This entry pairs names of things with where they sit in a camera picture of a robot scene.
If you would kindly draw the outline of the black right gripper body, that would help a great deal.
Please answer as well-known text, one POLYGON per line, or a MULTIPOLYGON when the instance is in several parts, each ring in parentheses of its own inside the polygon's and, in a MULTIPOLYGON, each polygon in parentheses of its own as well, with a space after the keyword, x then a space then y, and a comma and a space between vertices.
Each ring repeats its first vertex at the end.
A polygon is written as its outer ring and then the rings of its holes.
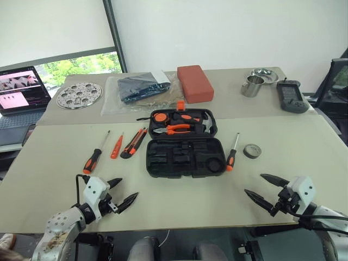
POLYGON ((300 207, 300 197, 298 193, 293 192, 291 188, 284 187, 278 194, 278 202, 270 210, 270 215, 275 216, 279 211, 287 213, 296 213, 300 207))

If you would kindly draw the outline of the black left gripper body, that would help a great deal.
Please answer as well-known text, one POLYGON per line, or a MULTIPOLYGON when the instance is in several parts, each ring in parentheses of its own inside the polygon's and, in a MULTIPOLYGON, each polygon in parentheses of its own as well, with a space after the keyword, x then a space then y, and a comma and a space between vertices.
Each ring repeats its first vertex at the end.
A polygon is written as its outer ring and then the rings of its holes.
POLYGON ((99 202, 99 211, 101 214, 101 217, 104 217, 107 214, 110 214, 111 212, 115 213, 115 214, 119 214, 120 210, 117 207, 117 205, 115 205, 112 202, 112 196, 107 193, 104 199, 101 199, 99 202))

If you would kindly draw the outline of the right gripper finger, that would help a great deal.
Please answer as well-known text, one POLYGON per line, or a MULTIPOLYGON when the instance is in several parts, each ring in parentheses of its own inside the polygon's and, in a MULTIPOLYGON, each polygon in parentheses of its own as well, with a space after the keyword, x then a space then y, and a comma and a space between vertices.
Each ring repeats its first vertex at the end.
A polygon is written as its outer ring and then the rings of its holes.
POLYGON ((265 209, 269 214, 272 214, 273 205, 270 202, 266 201, 264 197, 251 190, 245 189, 244 192, 254 203, 265 209))
POLYGON ((269 183, 271 183, 277 187, 284 188, 289 184, 288 180, 283 179, 283 178, 278 177, 278 176, 274 176, 274 175, 270 175, 270 174, 266 174, 266 173, 260 174, 260 176, 262 178, 264 178, 266 181, 268 181, 269 183))

